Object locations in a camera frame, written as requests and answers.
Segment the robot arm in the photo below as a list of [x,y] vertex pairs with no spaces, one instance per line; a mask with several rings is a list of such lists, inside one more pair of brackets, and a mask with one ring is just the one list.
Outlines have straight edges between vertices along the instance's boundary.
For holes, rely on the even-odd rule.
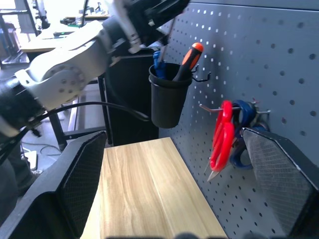
[[181,14],[189,0],[108,0],[112,17],[86,24],[65,44],[36,57],[0,82],[0,133],[8,138],[35,117],[77,97],[112,59],[164,38],[158,27]]

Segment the red scissor handle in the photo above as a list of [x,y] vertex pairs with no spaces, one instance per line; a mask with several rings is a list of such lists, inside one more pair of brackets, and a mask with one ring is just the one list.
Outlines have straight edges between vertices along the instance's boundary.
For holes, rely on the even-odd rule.
[[231,101],[224,101],[221,105],[223,111],[219,112],[214,132],[213,138],[213,149],[216,147],[216,142],[219,137],[219,134],[222,130],[223,125],[226,122],[231,122],[231,118],[233,117],[233,105]]
[[226,166],[234,136],[234,124],[226,122],[221,129],[221,134],[216,141],[216,147],[210,158],[212,171],[219,172]]

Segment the gray pegboard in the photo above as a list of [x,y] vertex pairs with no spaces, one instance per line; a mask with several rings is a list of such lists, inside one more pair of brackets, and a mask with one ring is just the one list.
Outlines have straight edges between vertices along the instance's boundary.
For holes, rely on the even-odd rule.
[[[162,26],[168,30],[170,23]],[[283,236],[280,225],[257,187],[253,171],[232,166],[207,183],[203,173],[211,154],[216,123],[198,105],[218,108],[223,100],[259,101],[272,132],[289,138],[319,165],[319,13],[316,11],[191,3],[177,18],[170,39],[168,62],[180,63],[194,42],[201,42],[197,79],[187,93],[171,136],[207,201],[230,238],[256,232]]]

